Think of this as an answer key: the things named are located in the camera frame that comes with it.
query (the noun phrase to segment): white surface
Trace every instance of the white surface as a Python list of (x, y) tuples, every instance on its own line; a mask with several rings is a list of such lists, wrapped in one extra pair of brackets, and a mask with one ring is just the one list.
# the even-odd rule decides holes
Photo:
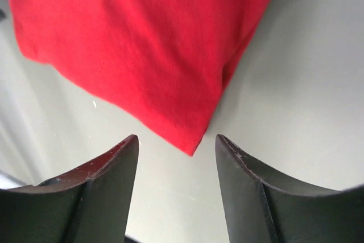
[(362, 0), (272, 0), (190, 158), (51, 67), (22, 58), (7, 20), (0, 169), (37, 183), (134, 133), (141, 143), (127, 233), (143, 243), (228, 242), (217, 133), (306, 182), (334, 189), (364, 182), (363, 41)]

